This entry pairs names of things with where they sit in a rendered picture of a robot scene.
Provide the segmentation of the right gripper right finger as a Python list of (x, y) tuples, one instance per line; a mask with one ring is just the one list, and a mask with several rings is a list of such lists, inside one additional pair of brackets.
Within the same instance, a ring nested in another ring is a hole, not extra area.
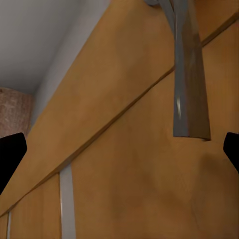
[(223, 150), (239, 172), (239, 134), (227, 132)]

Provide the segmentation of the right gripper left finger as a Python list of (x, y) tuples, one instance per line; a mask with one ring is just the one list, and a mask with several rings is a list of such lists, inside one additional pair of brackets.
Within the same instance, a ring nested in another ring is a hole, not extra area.
[(22, 132), (0, 139), (0, 194), (27, 151)]

